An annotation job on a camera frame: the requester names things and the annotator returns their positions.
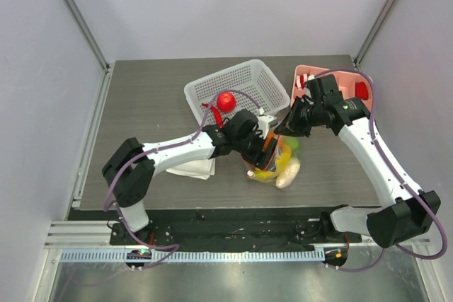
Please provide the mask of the yellow fake banana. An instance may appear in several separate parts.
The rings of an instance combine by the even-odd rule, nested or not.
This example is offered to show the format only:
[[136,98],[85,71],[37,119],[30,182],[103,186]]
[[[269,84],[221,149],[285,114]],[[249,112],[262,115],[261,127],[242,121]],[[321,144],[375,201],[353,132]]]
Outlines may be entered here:
[[291,157],[291,148],[283,144],[277,147],[269,166],[265,170],[255,168],[248,172],[248,176],[250,179],[257,180],[258,182],[271,182],[285,169]]

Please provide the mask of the clear zip bag orange seal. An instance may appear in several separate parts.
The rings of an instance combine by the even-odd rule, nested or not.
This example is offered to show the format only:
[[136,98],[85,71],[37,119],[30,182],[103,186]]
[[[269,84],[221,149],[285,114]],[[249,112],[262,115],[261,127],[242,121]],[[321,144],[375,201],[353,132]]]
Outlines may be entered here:
[[299,173],[299,141],[295,137],[277,136],[273,130],[277,126],[277,118],[272,115],[258,116],[258,130],[261,136],[266,133],[264,151],[270,150],[270,144],[276,142],[270,161],[264,169],[259,169],[245,162],[248,167],[246,176],[250,180],[272,184],[280,190],[289,187]]

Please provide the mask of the red fake chili pepper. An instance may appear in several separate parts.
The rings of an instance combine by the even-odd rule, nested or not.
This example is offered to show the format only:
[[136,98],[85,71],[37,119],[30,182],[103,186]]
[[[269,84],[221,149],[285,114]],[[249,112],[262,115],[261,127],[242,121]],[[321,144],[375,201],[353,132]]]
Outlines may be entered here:
[[224,119],[222,118],[220,111],[215,107],[215,105],[209,106],[208,103],[202,103],[201,106],[203,106],[204,108],[203,116],[206,117],[206,121],[208,121],[208,118],[211,117],[214,119],[216,125],[218,125],[220,128],[224,127]]

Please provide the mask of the red fake apple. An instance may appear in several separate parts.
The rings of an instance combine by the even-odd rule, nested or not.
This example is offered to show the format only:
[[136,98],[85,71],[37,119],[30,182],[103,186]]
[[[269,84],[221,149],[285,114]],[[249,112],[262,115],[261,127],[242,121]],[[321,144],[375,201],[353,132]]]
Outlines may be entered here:
[[236,107],[236,98],[231,92],[223,92],[217,97],[217,108],[222,112],[232,112]]

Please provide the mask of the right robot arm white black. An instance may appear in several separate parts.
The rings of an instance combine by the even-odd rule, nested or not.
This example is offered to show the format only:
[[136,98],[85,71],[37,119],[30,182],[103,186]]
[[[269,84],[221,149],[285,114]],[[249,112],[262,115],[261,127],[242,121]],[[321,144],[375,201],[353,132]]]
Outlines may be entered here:
[[325,126],[352,151],[375,189],[378,209],[341,207],[319,225],[323,239],[334,242],[345,232],[369,236],[390,248],[426,233],[438,223],[440,197],[426,192],[395,159],[377,133],[372,109],[357,97],[345,99],[335,76],[324,71],[304,82],[308,95],[297,96],[277,134],[307,137]]

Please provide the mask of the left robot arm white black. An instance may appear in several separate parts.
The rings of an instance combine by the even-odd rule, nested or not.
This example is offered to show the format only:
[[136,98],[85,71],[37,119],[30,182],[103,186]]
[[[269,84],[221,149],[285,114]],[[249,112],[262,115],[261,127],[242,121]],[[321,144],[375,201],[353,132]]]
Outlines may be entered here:
[[155,175],[191,161],[205,161],[237,152],[247,163],[264,169],[271,161],[277,139],[266,141],[278,125],[272,115],[238,111],[222,126],[210,124],[194,134],[170,141],[141,144],[136,138],[125,140],[103,166],[109,186],[106,199],[114,198],[126,236],[137,245],[151,235],[144,198]]

